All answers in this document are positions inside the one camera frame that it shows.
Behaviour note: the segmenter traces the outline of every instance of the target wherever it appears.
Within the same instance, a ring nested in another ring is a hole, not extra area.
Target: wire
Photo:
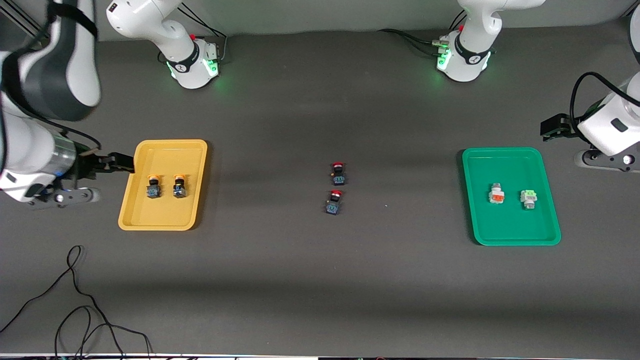
[[[465,19],[467,18],[467,14],[465,14],[465,16],[462,17],[462,19],[460,19],[451,29],[455,29],[458,27],[458,25],[460,25],[461,22],[463,22]]]
[[[71,254],[71,251],[73,251],[76,248],[76,246],[71,248],[71,250],[69,251],[69,254]],[[60,279],[62,279],[65,275],[67,275],[71,271],[71,268],[76,264],[76,262],[78,261],[78,258],[76,258],[74,260],[74,262],[62,274],[60,274],[60,276],[58,276],[58,278],[53,282],[53,284],[51,284],[51,286],[49,288],[47,288],[43,293],[41,293],[40,295],[38,295],[36,297],[33,297],[33,298],[27,300],[27,302],[25,302],[24,305],[22,305],[22,307],[20,308],[20,310],[18,310],[18,312],[15,314],[15,316],[11,320],[9,320],[9,322],[0,330],[0,334],[2,334],[6,330],[6,328],[9,327],[9,325],[11,325],[15,321],[15,319],[18,318],[18,316],[20,316],[20,314],[23,312],[24,308],[27,307],[27,305],[29,305],[30,302],[32,302],[34,300],[38,300],[39,298],[41,298],[44,295],[48,294],[53,288],[55,288],[56,285],[58,285],[58,283],[60,282]]]
[[[0,74],[0,89],[2,89],[2,75]],[[0,141],[2,141],[2,154],[0,154],[0,176],[6,166],[7,144],[6,144],[6,126],[4,124],[4,116],[2,114],[2,96],[0,96]]]
[[[225,56],[227,55],[227,41],[229,40],[228,37],[225,37],[225,44],[222,46],[222,56],[220,56],[220,60],[222,61],[225,59]]]
[[[422,54],[429,55],[429,56],[434,56],[436,58],[438,57],[437,54],[430,53],[429,51],[425,51],[424,49],[421,49],[418,45],[414,44],[413,42],[409,41],[408,39],[405,39],[405,40],[409,43],[409,45],[413,46],[414,49],[420,51]]]
[[[384,33],[394,33],[394,34],[398,34],[403,38],[408,38],[411,39],[415,42],[419,42],[420,44],[424,44],[424,45],[431,45],[431,42],[428,40],[423,40],[421,38],[417,38],[409,33],[405,33],[404,31],[401,30],[397,30],[397,29],[380,29],[378,31],[382,31]]]
[[[206,28],[209,28],[211,31],[213,31],[213,33],[218,33],[218,34],[220,34],[220,36],[223,36],[223,37],[225,37],[225,38],[227,37],[227,36],[226,36],[225,34],[223,34],[222,32],[220,32],[220,31],[218,31],[218,30],[216,30],[216,29],[214,29],[214,28],[210,27],[209,25],[207,25],[207,24],[204,22],[204,20],[202,20],[202,19],[201,19],[201,18],[200,18],[200,17],[199,17],[195,12],[193,12],[193,10],[192,10],[192,9],[191,9],[187,4],[182,3],[182,5],[183,5],[187,10],[189,10],[189,12],[193,14],[193,16],[195,16],[198,20],[200,20],[200,23],[201,23],[203,26],[205,26]]]
[[[77,251],[77,254],[74,258],[72,258],[73,253]],[[80,295],[83,295],[85,297],[88,297],[91,299],[92,302],[92,306],[91,305],[82,305],[82,306],[78,306],[77,308],[73,309],[65,318],[64,320],[62,320],[62,322],[60,323],[60,325],[58,326],[58,330],[56,331],[56,336],[54,338],[54,350],[56,353],[56,357],[55,359],[58,358],[58,338],[60,336],[60,332],[62,330],[62,327],[64,326],[65,322],[77,311],[84,309],[87,313],[87,317],[88,317],[88,323],[87,323],[87,328],[84,331],[84,336],[82,339],[82,342],[80,344],[80,347],[78,348],[78,351],[76,352],[76,354],[80,354],[80,356],[83,356],[83,351],[84,351],[84,345],[87,343],[87,341],[91,338],[91,336],[95,333],[95,331],[103,326],[106,326],[109,328],[109,331],[111,333],[111,337],[113,338],[113,343],[116,345],[116,348],[118,349],[118,351],[120,352],[120,355],[124,356],[124,351],[122,350],[122,347],[120,346],[120,344],[118,343],[118,339],[116,337],[116,334],[114,332],[114,328],[116,329],[120,329],[126,332],[130,332],[132,334],[137,334],[140,336],[143,336],[145,339],[145,345],[147,346],[147,355],[149,356],[149,358],[151,357],[151,351],[153,350],[152,346],[151,346],[151,341],[149,340],[148,336],[146,334],[144,334],[143,332],[139,332],[139,331],[135,331],[135,330],[131,330],[128,329],[126,327],[120,326],[120,325],[115,325],[113,323],[111,323],[106,315],[104,314],[103,310],[98,306],[98,303],[95,300],[95,297],[93,297],[93,295],[90,295],[88,293],[83,292],[82,290],[80,290],[78,283],[77,283],[77,277],[76,277],[76,271],[74,269],[76,263],[78,262],[81,254],[82,254],[83,248],[80,245],[75,245],[73,246],[69,252],[67,253],[67,269],[58,276],[58,278],[53,282],[53,284],[51,284],[49,286],[49,288],[47,288],[42,294],[27,300],[27,302],[24,303],[24,305],[22,305],[22,307],[20,308],[20,310],[18,310],[18,313],[16,313],[16,315],[0,330],[0,333],[4,332],[9,325],[11,325],[15,319],[18,318],[18,316],[20,316],[20,314],[23,312],[23,310],[26,308],[26,306],[36,300],[39,299],[40,297],[43,297],[44,295],[48,294],[59,282],[60,279],[62,279],[65,275],[67,275],[69,272],[71,272],[72,274],[72,278],[73,278],[73,283],[74,283],[74,289],[76,290],[76,292]],[[91,332],[89,332],[89,329],[91,327],[91,312],[89,310],[94,310],[96,311],[98,314],[100,314],[100,316],[102,317],[104,323],[96,326]]]
[[[166,58],[164,58],[164,61],[162,61],[162,60],[160,60],[160,55],[162,55],[162,51],[158,51],[158,55],[156,56],[156,60],[161,64],[166,63]]]
[[[204,20],[202,20],[195,12],[193,12],[193,10],[188,7],[185,3],[182,3],[182,5],[184,5],[184,7],[189,10],[190,13],[193,14],[193,16],[195,16],[195,18],[191,15],[189,15],[188,13],[186,13],[183,9],[178,8],[178,11],[180,11],[181,13],[183,13],[186,17],[188,17],[189,19],[195,21],[197,24],[200,24],[202,26],[204,26],[205,28],[211,30],[211,32],[216,35],[217,37],[227,37],[225,34],[223,34],[222,32],[210,27],[209,25],[207,25],[206,22],[204,22]]]
[[[576,98],[576,96],[578,94],[578,88],[580,87],[580,84],[582,83],[582,80],[584,80],[588,76],[593,76],[594,78],[598,79],[607,88],[609,88],[611,91],[616,93],[616,95],[619,95],[624,100],[626,100],[628,102],[631,102],[633,105],[640,106],[640,101],[638,101],[637,99],[634,99],[633,97],[629,96],[624,91],[620,90],[616,85],[612,84],[609,80],[607,80],[604,76],[600,75],[597,72],[589,71],[589,72],[585,72],[584,74],[582,74],[578,78],[578,80],[576,80],[575,85],[573,86],[573,90],[571,92],[571,102],[569,104],[569,120],[571,121],[571,125],[573,127],[573,130],[575,131],[576,134],[578,134],[578,137],[580,139],[582,139],[583,141],[585,141],[586,143],[591,143],[589,140],[587,140],[587,138],[584,136],[584,134],[582,134],[582,131],[580,131],[580,129],[578,129],[578,124],[580,123],[580,121],[584,120],[587,117],[586,116],[587,114],[585,113],[585,115],[583,115],[581,117],[578,117],[578,118],[575,117],[575,98]]]
[[[430,53],[429,51],[426,51],[424,49],[422,49],[421,47],[419,47],[415,42],[417,42],[418,44],[422,44],[422,45],[431,45],[430,41],[427,40],[423,40],[421,38],[417,38],[411,34],[405,33],[404,31],[400,31],[400,30],[396,30],[396,29],[380,29],[378,31],[382,31],[384,33],[393,33],[393,34],[398,34],[400,35],[403,39],[405,39],[409,45],[411,45],[414,49],[420,51],[422,54],[425,55],[429,55],[429,56],[434,56],[437,57],[438,54],[435,53]]]
[[[189,19],[195,21],[197,24],[204,26],[205,28],[209,29],[213,35],[216,35],[217,37],[223,37],[225,38],[225,43],[223,45],[223,49],[222,49],[222,56],[220,56],[220,58],[218,59],[218,61],[222,61],[224,60],[225,56],[227,55],[227,42],[228,42],[228,36],[226,36],[224,33],[222,33],[221,31],[218,31],[212,27],[210,27],[209,25],[207,25],[206,22],[204,22],[204,20],[202,20],[202,18],[200,18],[198,16],[198,14],[196,14],[187,4],[182,3],[182,6],[184,6],[193,16],[189,15],[188,13],[186,13],[183,9],[178,8],[178,11],[180,11],[182,14],[184,14],[184,16],[188,17]],[[162,62],[160,60],[160,53],[158,53],[157,55],[157,60],[158,62]]]
[[[82,347],[89,341],[89,339],[93,336],[93,334],[103,326],[111,326],[111,327],[114,327],[116,329],[120,329],[120,330],[123,330],[123,331],[126,331],[126,332],[130,332],[131,334],[137,334],[137,335],[142,336],[145,339],[145,345],[147,347],[147,356],[149,358],[151,357],[151,353],[153,352],[153,347],[151,346],[151,341],[149,340],[149,337],[146,334],[144,334],[142,332],[139,332],[139,331],[127,329],[124,326],[115,325],[115,324],[107,324],[107,323],[102,323],[102,324],[97,325],[96,327],[94,327],[93,330],[89,333],[88,336],[86,336],[86,333],[85,333],[85,337],[83,338],[83,342],[80,344],[80,348],[78,349],[76,354],[74,354],[74,356],[76,356],[78,354],[80,356],[82,356],[82,354],[83,354],[82,353]]]
[[[83,336],[83,339],[86,338],[87,333],[89,333],[89,329],[91,329],[91,312],[89,311],[89,309],[91,309],[91,307],[89,305],[78,306],[77,308],[71,310],[71,312],[64,318],[64,320],[62,320],[62,322],[58,326],[58,330],[56,331],[56,336],[53,339],[53,351],[54,351],[54,355],[55,355],[54,359],[58,358],[58,338],[60,336],[60,331],[62,330],[62,327],[64,326],[65,322],[67,322],[67,320],[71,317],[71,315],[76,313],[76,311],[78,311],[78,310],[84,310],[86,312],[87,317],[88,317],[88,321],[87,321],[87,324],[86,324],[86,330],[84,331],[84,336]]]
[[[95,148],[97,150],[102,150],[102,144],[98,141],[98,139],[94,138],[93,136],[91,136],[89,134],[83,133],[80,130],[73,129],[73,128],[65,126],[65,125],[58,124],[57,122],[53,122],[53,121],[51,121],[49,119],[45,119],[44,117],[41,117],[39,115],[34,116],[34,118],[37,119],[37,120],[42,121],[43,123],[45,123],[47,125],[51,125],[51,126],[57,127],[57,128],[62,129],[64,131],[68,132],[68,133],[74,133],[76,135],[82,136],[85,139],[91,140],[95,144]]]
[[[465,13],[465,10],[464,10],[464,9],[462,9],[462,11],[460,11],[460,13],[458,13],[458,14],[456,15],[456,17],[455,17],[455,18],[453,18],[453,21],[451,22],[451,25],[449,25],[449,29],[450,29],[450,30],[451,30],[451,29],[453,29],[453,24],[456,22],[456,20],[458,20],[458,17],[460,17],[460,15],[462,15],[462,14],[464,14],[464,13]]]

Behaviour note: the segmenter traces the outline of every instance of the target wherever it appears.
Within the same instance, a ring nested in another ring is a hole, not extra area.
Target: green led light
[[[449,64],[449,60],[451,59],[451,50],[447,49],[444,54],[441,54],[440,57],[442,59],[438,60],[438,69],[444,71]]]
[[[173,69],[171,68],[171,65],[169,65],[169,62],[166,62],[166,66],[169,68],[169,71],[171,72],[171,77],[175,79],[175,74],[173,73]]]
[[[207,69],[209,76],[214,77],[218,75],[218,66],[214,60],[202,59],[202,63],[204,64],[205,69]]]
[[[486,65],[489,63],[489,58],[491,57],[491,51],[486,55],[486,60],[484,61],[484,65],[482,65],[482,69],[486,69]]]

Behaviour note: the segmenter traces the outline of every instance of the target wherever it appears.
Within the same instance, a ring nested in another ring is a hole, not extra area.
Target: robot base
[[[575,164],[584,168],[613,170],[622,172],[640,172],[640,151],[633,145],[614,156],[607,156],[597,149],[580,151],[575,155]]]
[[[69,205],[83,204],[85,202],[97,202],[100,200],[100,192],[96,188],[79,188],[73,190],[56,189],[43,201],[35,198],[26,204],[29,209],[66,208]]]
[[[218,48],[216,44],[210,44],[202,39],[196,39],[194,42],[200,48],[200,51],[198,59],[189,71],[179,72],[167,64],[171,70],[171,76],[173,76],[183,88],[187,89],[197,89],[205,86],[211,79],[218,76],[219,72]]]
[[[448,35],[440,37],[441,41],[448,41],[454,44],[456,38],[460,35],[458,30],[452,31]],[[455,81],[467,83],[475,80],[480,73],[486,69],[487,61],[491,56],[491,52],[484,59],[480,59],[477,64],[469,65],[467,61],[458,54],[454,46],[450,46],[444,54],[438,58],[437,69],[447,74],[447,76]]]

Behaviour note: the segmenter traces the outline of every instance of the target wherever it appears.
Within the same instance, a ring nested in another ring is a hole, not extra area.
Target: white robotic arm
[[[121,35],[146,39],[158,46],[181,86],[200,88],[218,75],[218,49],[215,44],[191,38],[179,22],[164,20],[181,2],[114,0],[107,7],[107,19]]]
[[[636,60],[640,63],[640,12],[635,11],[629,26],[629,38]],[[612,92],[592,105],[582,116],[573,114],[577,90],[588,76],[599,79]],[[540,124],[544,141],[558,137],[579,137],[591,144],[591,149],[579,152],[578,166],[640,172],[640,72],[622,88],[608,82],[595,72],[583,74],[576,82],[570,104],[570,114],[560,113]]]
[[[62,179],[76,181],[92,177],[95,172],[133,170],[127,157],[112,153],[109,156],[116,156],[126,166],[109,164],[109,157],[94,154],[98,149],[90,150],[36,121],[82,120],[100,101],[94,58],[97,30],[93,23],[93,1],[50,1],[48,14],[51,41],[45,48],[32,51],[27,46],[12,53],[0,53],[3,132],[0,188],[34,208],[64,206],[69,197],[73,199],[72,193],[78,189],[65,191]],[[91,190],[79,190],[78,194],[78,199],[72,202],[96,199]]]
[[[454,29],[440,37],[449,48],[438,59],[437,69],[451,79],[472,81],[486,68],[491,46],[502,29],[498,12],[535,8],[545,0],[458,0],[467,13],[462,32]]]

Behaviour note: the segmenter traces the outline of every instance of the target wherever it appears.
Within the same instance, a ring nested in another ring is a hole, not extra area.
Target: tray rim
[[[542,171],[542,175],[543,175],[543,184],[546,186],[546,188],[549,190],[549,199],[548,202],[551,205],[551,215],[553,218],[553,228],[554,231],[556,232],[556,237],[551,240],[551,241],[543,241],[543,240],[529,240],[529,241],[522,241],[521,243],[504,243],[503,241],[489,241],[487,242],[486,240],[484,240],[480,234],[478,233],[478,228],[477,228],[477,218],[476,218],[476,213],[474,211],[471,211],[472,208],[475,207],[475,202],[473,200],[473,196],[471,194],[471,184],[470,184],[470,174],[469,174],[469,168],[468,168],[468,159],[470,157],[470,154],[472,154],[473,152],[480,152],[480,151],[529,151],[529,152],[533,152],[534,155],[536,157],[538,157],[538,159],[540,160],[540,170]],[[478,243],[480,243],[481,245],[484,246],[553,246],[553,245],[557,245],[560,240],[562,240],[562,233],[560,232],[560,223],[558,221],[558,217],[557,217],[557,212],[556,212],[556,205],[554,204],[554,200],[553,200],[553,195],[551,194],[551,186],[549,185],[549,180],[547,177],[547,170],[545,168],[545,163],[543,161],[542,158],[542,154],[540,154],[540,151],[538,151],[537,149],[533,148],[533,147],[470,147],[468,149],[465,149],[462,152],[462,167],[464,169],[465,172],[465,185],[467,187],[467,198],[469,201],[469,213],[471,215],[471,222],[472,222],[472,227],[473,227],[473,231],[474,231],[474,237],[476,238],[476,241]]]
[[[158,139],[158,140],[143,140],[141,141],[137,146],[136,146],[136,151],[134,153],[134,165],[135,165],[135,159],[138,158],[138,154],[140,151],[142,151],[142,148],[147,145],[148,143],[153,143],[153,144],[157,144],[157,143],[198,143],[201,147],[202,150],[204,152],[204,156],[202,156],[202,159],[200,160],[200,168],[202,169],[202,171],[205,170],[205,165],[206,165],[206,161],[207,161],[207,151],[208,151],[208,144],[205,140],[203,139]],[[198,196],[196,196],[196,199],[193,201],[193,209],[192,209],[192,216],[191,216],[191,220],[189,221],[188,224],[186,225],[182,225],[182,226],[151,226],[151,225],[127,225],[124,223],[124,218],[125,218],[125,208],[127,207],[128,203],[129,203],[129,193],[131,192],[131,187],[129,186],[131,184],[131,182],[133,182],[133,178],[136,176],[136,174],[129,174],[129,177],[127,178],[127,187],[125,189],[124,192],[124,197],[122,199],[122,205],[120,206],[120,214],[118,215],[118,226],[125,231],[186,231],[191,229],[196,222],[196,217],[198,216],[198,205],[200,202],[200,191],[202,190],[202,178],[204,175],[200,176],[200,178],[198,179],[198,182],[196,184],[196,194]]]

